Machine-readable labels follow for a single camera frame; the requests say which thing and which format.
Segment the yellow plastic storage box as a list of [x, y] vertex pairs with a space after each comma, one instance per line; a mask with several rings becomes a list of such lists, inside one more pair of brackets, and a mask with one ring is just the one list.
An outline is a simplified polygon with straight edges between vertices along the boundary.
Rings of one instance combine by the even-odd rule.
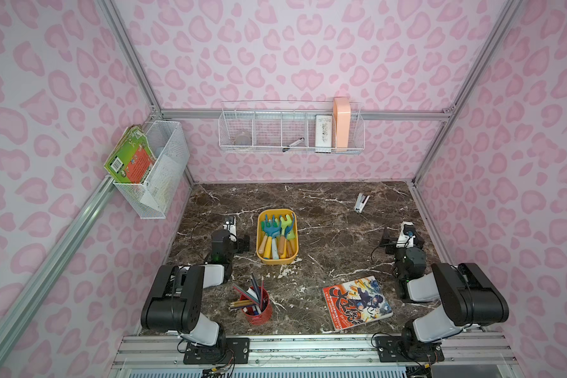
[[298, 219], [291, 209], [263, 211], [257, 225], [256, 255], [266, 265], [288, 265], [299, 254]]

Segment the blue rake yellow handle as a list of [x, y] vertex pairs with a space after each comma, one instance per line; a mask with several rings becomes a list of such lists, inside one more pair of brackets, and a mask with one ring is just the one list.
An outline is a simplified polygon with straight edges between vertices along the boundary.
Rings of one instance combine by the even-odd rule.
[[271, 259], [273, 250], [277, 248], [277, 237], [280, 235], [280, 225], [275, 217], [266, 221], [264, 232], [267, 239], [263, 258]]
[[266, 219], [263, 222], [261, 222], [261, 229], [265, 234], [261, 240], [260, 247], [258, 248], [258, 253], [260, 254], [261, 257], [265, 259], [270, 258], [270, 251], [272, 245], [270, 238], [272, 237], [272, 234], [276, 231], [275, 227], [276, 224], [273, 221], [271, 221], [268, 217], [266, 217]]

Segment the light blue rake white handle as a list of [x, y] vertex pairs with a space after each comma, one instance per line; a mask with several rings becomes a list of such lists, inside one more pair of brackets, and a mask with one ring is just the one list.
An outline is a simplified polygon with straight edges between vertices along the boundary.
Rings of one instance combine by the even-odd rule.
[[272, 259], [279, 260], [279, 251], [277, 247], [277, 238], [280, 236], [280, 225], [277, 220], [272, 220], [270, 237], [272, 238]]

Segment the light green rake wooden handle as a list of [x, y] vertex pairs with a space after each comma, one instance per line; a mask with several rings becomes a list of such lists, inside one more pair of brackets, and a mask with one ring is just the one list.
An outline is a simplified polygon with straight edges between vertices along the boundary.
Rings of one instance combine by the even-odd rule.
[[293, 220], [290, 214], [280, 217], [280, 236], [277, 242], [279, 258], [285, 259], [287, 257], [287, 237], [292, 225]]

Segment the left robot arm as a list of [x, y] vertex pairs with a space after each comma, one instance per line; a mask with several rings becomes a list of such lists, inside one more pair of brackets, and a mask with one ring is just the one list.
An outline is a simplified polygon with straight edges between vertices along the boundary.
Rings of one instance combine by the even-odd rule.
[[163, 265], [158, 269], [140, 315], [142, 328], [176, 332], [192, 346], [222, 352], [226, 345], [224, 330], [201, 312], [203, 290], [227, 283], [234, 256], [248, 250], [249, 238], [239, 238], [235, 218], [225, 217], [222, 228], [212, 233], [211, 251], [203, 264]]

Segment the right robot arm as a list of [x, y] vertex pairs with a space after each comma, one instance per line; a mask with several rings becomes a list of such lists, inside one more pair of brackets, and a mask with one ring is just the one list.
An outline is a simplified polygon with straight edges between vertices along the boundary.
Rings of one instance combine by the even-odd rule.
[[405, 303], [440, 301], [423, 317], [406, 322], [400, 336], [378, 336], [381, 361], [444, 360], [441, 342], [475, 326], [504, 323], [510, 308], [495, 285], [475, 263], [431, 264], [426, 272], [424, 239], [411, 222], [403, 222], [398, 236], [383, 232], [379, 247], [394, 257], [393, 275], [398, 297]]

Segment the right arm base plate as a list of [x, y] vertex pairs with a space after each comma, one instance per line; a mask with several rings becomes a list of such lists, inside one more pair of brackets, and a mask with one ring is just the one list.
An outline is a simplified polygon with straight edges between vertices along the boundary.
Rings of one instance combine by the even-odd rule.
[[443, 362], [445, 360], [443, 348], [440, 343], [422, 343], [408, 341], [401, 336], [378, 333], [371, 339], [380, 362], [414, 362], [428, 363]]

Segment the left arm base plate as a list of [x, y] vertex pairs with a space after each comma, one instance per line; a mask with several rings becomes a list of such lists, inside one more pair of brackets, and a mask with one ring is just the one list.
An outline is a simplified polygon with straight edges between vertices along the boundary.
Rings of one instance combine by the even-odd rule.
[[246, 337], [218, 340], [214, 346], [188, 343], [184, 349], [184, 365], [221, 365], [234, 362], [236, 365], [248, 363], [250, 339]]

